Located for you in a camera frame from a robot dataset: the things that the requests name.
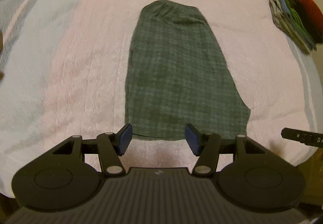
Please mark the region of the green plaid shorts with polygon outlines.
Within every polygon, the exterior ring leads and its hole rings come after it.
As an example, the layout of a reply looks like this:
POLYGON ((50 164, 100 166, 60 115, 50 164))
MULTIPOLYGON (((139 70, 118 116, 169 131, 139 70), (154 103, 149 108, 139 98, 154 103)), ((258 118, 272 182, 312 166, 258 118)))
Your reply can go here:
POLYGON ((250 113, 196 7, 157 0, 142 9, 125 82, 125 120, 136 138, 178 141, 192 124, 232 139, 246 133, 250 113))

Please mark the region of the green folded garment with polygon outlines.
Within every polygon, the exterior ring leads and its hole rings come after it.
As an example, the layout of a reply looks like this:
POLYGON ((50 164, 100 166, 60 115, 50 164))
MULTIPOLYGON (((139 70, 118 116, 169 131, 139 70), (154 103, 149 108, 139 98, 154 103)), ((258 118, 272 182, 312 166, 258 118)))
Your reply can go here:
POLYGON ((294 19, 296 26, 301 28, 302 33, 309 41, 310 50, 316 51, 316 29, 307 18, 304 7, 298 0, 285 0, 285 2, 291 11, 292 18, 294 19))

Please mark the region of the red knit sweater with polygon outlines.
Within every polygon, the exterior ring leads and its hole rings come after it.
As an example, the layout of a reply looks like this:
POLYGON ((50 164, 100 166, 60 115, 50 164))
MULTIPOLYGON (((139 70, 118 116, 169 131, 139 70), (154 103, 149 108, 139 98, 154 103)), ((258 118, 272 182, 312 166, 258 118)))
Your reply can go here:
POLYGON ((313 0, 298 0, 301 5, 304 7, 309 21, 315 26, 315 28, 322 35, 322 11, 316 5, 313 0))

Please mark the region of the blue folded garment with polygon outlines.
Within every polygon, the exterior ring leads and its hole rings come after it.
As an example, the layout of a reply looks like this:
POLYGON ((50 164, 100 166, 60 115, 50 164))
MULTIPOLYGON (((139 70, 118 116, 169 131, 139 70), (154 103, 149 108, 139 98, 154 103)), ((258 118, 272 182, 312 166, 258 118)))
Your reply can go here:
POLYGON ((282 8, 283 12, 288 14, 288 15, 291 15, 291 11, 288 8, 288 6, 286 5, 285 0, 278 0, 278 1, 280 2, 280 5, 281 5, 281 8, 282 8))

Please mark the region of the dark folded garment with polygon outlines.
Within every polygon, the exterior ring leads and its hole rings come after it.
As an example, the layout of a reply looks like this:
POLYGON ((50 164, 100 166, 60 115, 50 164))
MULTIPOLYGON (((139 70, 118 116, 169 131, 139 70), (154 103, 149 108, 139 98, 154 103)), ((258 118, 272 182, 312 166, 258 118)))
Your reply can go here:
POLYGON ((322 11, 313 0, 288 0, 298 14, 302 27, 316 44, 322 44, 322 11))

